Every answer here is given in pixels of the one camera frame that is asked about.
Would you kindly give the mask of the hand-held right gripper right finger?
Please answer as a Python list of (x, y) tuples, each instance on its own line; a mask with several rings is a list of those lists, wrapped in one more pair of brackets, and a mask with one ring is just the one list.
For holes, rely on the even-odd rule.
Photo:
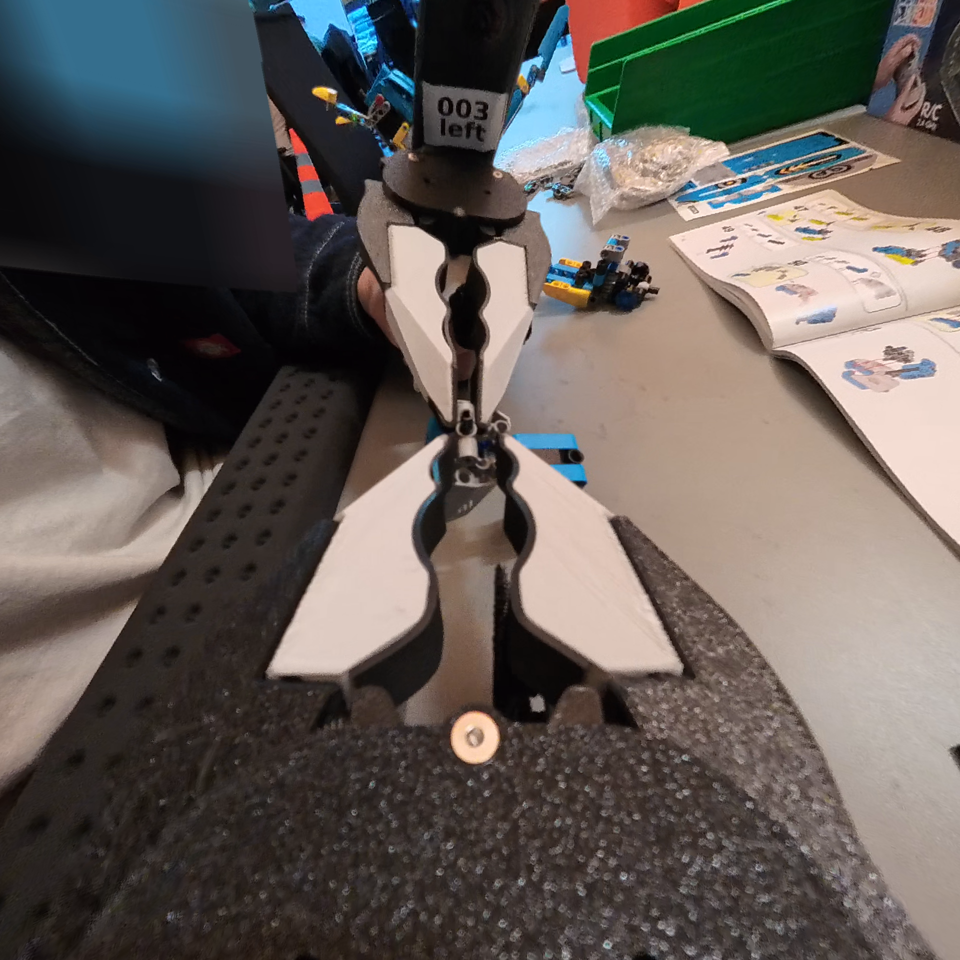
[(613, 514), (515, 437), (500, 439), (503, 526), (517, 558), (518, 625), (606, 677), (679, 676), (683, 662), (615, 530)]

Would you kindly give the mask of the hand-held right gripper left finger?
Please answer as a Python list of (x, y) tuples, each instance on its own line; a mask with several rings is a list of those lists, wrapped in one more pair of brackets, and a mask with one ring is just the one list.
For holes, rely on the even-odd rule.
[(437, 493), (434, 464), (449, 442), (435, 438), (338, 514), (268, 679), (351, 683), (422, 621), (432, 576), (415, 522)]

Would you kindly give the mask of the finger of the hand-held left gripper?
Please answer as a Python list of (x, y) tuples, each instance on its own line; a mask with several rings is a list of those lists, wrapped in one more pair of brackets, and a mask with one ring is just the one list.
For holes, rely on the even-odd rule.
[(517, 365), (534, 307), (524, 246), (493, 241), (476, 248), (474, 262), (487, 290), (479, 311), (486, 342), (479, 356), (475, 408), (479, 418), (491, 418)]
[(417, 389), (439, 419), (454, 419), (457, 360), (449, 335), (450, 307), (439, 283), (448, 264), (447, 249), (415, 225), (391, 224), (387, 236), (391, 328)]

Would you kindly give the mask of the blue yellow black brick assembly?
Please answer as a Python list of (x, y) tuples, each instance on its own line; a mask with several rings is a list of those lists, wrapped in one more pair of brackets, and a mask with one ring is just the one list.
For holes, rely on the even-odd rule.
[(649, 266), (627, 258), (630, 237), (612, 234), (598, 260), (560, 258), (547, 272), (542, 293), (579, 310), (630, 313), (660, 293)]

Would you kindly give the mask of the blue black brick frame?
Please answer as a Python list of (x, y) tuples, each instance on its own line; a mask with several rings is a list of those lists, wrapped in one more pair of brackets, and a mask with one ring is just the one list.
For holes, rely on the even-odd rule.
[[(451, 481), (451, 493), (454, 489), (463, 489), (469, 491), (482, 491), (486, 493), (489, 488), (497, 483), (497, 461), (496, 446), (498, 437), (508, 434), (522, 445), (526, 450), (534, 453), (536, 457), (552, 467), (555, 471), (566, 479), (580, 487), (587, 484), (586, 468), (584, 466), (585, 455), (580, 450), (577, 439), (573, 434), (560, 433), (519, 433), (513, 434), (505, 429), (500, 429), (501, 423), (496, 425), (487, 424), (478, 427), (476, 432), (477, 454), (476, 459), (481, 462), (492, 461), (490, 468), (483, 467), (479, 471), (479, 479), (469, 481), (459, 479), (461, 473), (467, 472), (466, 467), (455, 467), (453, 470), (453, 480)], [(435, 419), (428, 422), (428, 431), (424, 436), (424, 444), (429, 444), (438, 437), (446, 437), (455, 431), (447, 430), (439, 425)]]

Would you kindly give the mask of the grey panel brick assembly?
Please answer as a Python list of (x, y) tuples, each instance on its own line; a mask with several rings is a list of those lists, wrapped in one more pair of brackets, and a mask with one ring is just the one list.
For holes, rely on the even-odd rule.
[(448, 522), (464, 517), (497, 486), (498, 428), (476, 419), (474, 403), (457, 401), (451, 433), (454, 444), (451, 483), (444, 499)]

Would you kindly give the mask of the grey desk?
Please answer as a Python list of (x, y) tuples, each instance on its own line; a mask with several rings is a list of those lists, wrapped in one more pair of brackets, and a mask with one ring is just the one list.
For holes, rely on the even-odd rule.
[(630, 315), (546, 298), (504, 399), (517, 431), (575, 434), (587, 491), (745, 630), (819, 741), (870, 856), (958, 958), (958, 558), (798, 366), (768, 356), (669, 237), (666, 202), (536, 196), (553, 258), (610, 234), (659, 296)]

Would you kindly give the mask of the orange felt bag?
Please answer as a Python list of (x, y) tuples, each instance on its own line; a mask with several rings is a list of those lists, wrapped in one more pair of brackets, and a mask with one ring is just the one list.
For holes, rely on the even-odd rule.
[(580, 81), (587, 80), (594, 42), (695, 4), (698, 1), (567, 1), (568, 27)]

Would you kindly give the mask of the black office chair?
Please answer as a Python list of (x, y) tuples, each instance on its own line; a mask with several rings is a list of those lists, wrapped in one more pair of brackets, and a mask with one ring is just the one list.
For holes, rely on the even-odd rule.
[(271, 102), (299, 135), (343, 212), (354, 216), (366, 181), (381, 178), (383, 153), (377, 138), (363, 126), (337, 125), (336, 112), (313, 95), (316, 87), (333, 88), (334, 76), (292, 6), (283, 3), (253, 17)]

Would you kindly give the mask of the orange traffic cone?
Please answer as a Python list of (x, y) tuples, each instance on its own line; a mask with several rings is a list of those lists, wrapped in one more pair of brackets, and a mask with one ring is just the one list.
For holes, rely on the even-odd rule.
[(289, 128), (296, 174), (302, 195), (304, 216), (315, 221), (322, 216), (333, 213), (330, 199), (317, 173), (314, 162), (306, 148), (306, 144), (299, 137), (293, 127)]

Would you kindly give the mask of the green plastic bin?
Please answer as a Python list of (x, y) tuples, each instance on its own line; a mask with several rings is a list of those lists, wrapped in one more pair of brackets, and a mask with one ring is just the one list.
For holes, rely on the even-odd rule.
[(734, 143), (864, 104), (890, 1), (709, 1), (592, 45), (594, 135), (671, 126)]

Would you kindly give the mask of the person's white shirt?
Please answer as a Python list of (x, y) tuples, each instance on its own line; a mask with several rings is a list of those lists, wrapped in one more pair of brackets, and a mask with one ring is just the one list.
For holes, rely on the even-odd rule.
[(77, 704), (223, 460), (2, 341), (2, 789)]

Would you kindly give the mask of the blue sticker sheet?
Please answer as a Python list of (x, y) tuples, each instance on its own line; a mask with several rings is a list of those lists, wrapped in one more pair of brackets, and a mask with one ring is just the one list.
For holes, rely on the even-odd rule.
[(898, 162), (829, 130), (813, 129), (703, 167), (669, 203), (691, 221)]

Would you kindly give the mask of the instruction booklet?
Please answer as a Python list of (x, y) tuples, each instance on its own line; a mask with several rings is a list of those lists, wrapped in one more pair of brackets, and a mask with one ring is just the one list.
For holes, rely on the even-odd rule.
[(826, 189), (670, 243), (807, 370), (906, 498), (959, 544), (959, 225)]

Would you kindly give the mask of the robot kit box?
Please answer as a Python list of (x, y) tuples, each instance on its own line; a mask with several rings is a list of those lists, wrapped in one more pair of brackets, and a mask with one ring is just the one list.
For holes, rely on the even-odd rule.
[(959, 2), (894, 2), (867, 113), (959, 141)]

